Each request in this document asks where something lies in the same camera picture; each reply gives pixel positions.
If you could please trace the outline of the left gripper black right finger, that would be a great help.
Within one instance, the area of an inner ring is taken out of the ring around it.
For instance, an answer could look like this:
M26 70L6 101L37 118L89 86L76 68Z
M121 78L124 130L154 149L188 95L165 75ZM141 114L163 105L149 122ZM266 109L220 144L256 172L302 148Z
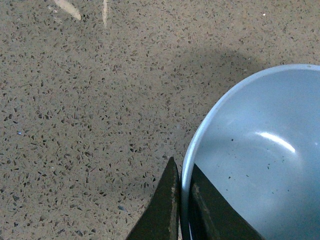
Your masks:
M197 165L189 192L189 226L194 240L263 240Z

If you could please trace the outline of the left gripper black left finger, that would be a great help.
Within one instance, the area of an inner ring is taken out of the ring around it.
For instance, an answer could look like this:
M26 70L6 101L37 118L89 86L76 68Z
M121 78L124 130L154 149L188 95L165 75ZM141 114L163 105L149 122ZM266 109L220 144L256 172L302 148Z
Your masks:
M147 208L128 240L177 240L179 236L180 178L170 157Z

